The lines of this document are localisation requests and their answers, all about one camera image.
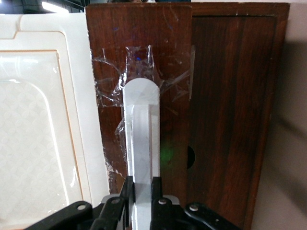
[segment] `wooden board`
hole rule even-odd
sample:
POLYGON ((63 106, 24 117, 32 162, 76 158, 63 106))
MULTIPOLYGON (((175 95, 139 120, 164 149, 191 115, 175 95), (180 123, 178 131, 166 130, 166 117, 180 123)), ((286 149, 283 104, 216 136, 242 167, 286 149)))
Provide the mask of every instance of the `wooden board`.
POLYGON ((288 4, 195 3, 188 202, 252 221, 288 4))
MULTIPOLYGON (((124 71, 127 46, 153 45, 154 61, 163 80, 174 79, 190 67, 191 7, 180 4, 94 4, 86 8, 93 57, 106 57, 113 66, 93 62, 100 92, 110 93, 124 71)), ((187 146, 189 137, 188 78, 161 97, 161 176, 165 194, 186 202, 187 146)), ((102 107, 99 117, 105 157, 110 169, 110 191, 118 192, 127 168, 114 132, 121 121, 121 108, 102 107)))
MULTIPOLYGON (((183 205, 186 200, 205 203, 244 230, 252 222, 288 11, 286 3, 225 2, 86 8, 93 57, 106 56, 120 71, 126 46, 151 44, 161 77, 178 76, 189 68, 192 28, 196 58, 191 107, 188 95, 172 101, 175 88, 161 99, 164 192, 178 196, 183 205), (186 170, 188 144, 196 160, 186 170)), ((115 87, 114 67, 94 62, 100 92, 115 87)), ((186 82, 180 86, 188 90, 186 82)), ((114 134, 121 109, 98 109, 115 193, 127 175, 114 134)))

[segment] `textured plastic surface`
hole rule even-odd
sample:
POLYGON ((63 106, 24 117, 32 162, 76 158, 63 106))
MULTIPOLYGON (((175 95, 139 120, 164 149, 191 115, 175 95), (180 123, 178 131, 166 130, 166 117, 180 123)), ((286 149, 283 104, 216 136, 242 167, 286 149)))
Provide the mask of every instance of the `textured plastic surface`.
POLYGON ((8 26, 0 32, 0 229, 6 230, 78 200, 96 206, 108 186, 84 14, 0 17, 8 26))

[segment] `metal bolt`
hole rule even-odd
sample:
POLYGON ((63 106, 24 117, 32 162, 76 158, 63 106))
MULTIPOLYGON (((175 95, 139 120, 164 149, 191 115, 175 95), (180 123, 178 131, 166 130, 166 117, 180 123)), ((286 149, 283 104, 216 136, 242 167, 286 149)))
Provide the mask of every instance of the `metal bolt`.
POLYGON ((166 204, 166 200, 165 199, 160 199, 159 200, 159 204, 160 205, 165 205, 166 204))
POLYGON ((114 199, 114 200, 111 201, 111 204, 114 205, 114 204, 117 204, 118 202, 119 202, 119 198, 116 198, 116 199, 114 199))
POLYGON ((198 207, 196 206, 196 205, 190 205, 190 210, 192 211, 192 212, 196 212, 196 211, 198 211, 198 207))
POLYGON ((81 210, 85 209, 85 207, 86 207, 86 205, 79 205, 79 206, 77 207, 77 209, 78 209, 79 211, 81 211, 81 210))

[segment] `white plastic piece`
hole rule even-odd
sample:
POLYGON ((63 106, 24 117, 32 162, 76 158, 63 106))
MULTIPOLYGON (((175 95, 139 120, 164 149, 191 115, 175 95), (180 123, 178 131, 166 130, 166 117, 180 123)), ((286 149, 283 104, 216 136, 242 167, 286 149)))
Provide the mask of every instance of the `white plastic piece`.
POLYGON ((23 15, 20 29, 60 31, 65 35, 78 113, 76 119, 70 122, 79 124, 79 129, 71 133, 73 139, 82 140, 82 145, 76 146, 75 150, 77 161, 85 160, 86 167, 78 167, 78 172, 88 180, 90 198, 86 190, 83 197, 95 207, 100 204, 102 197, 109 194, 109 188, 85 13, 23 15))
POLYGON ((0 116, 6 116, 0 118, 5 210, 0 229, 5 230, 27 227, 74 201, 96 206, 109 192, 85 14, 0 15, 0 21, 0 28, 7 25, 0 30, 0 116), (8 116, 15 105, 20 113, 14 120, 8 116), (27 116, 37 113, 33 121, 27 116), (14 159, 21 164, 11 168, 14 159), (44 173, 32 171, 35 164, 45 165, 44 173), (32 200, 35 192, 41 196, 32 200))
POLYGON ((148 80, 131 80, 123 89, 128 173, 135 183, 134 230, 149 230, 151 182, 159 176, 159 88, 148 80))

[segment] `circular hole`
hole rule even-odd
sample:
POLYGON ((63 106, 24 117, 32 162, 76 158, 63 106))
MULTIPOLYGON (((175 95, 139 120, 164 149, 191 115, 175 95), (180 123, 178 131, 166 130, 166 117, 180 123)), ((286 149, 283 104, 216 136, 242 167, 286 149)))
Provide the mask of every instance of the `circular hole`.
POLYGON ((191 168, 195 162, 195 153, 194 150, 188 146, 188 163, 187 163, 187 169, 191 168))
POLYGON ((80 210, 80 211, 83 210, 83 209, 85 209, 85 208, 86 208, 86 205, 79 205, 79 206, 77 207, 77 209, 80 210))

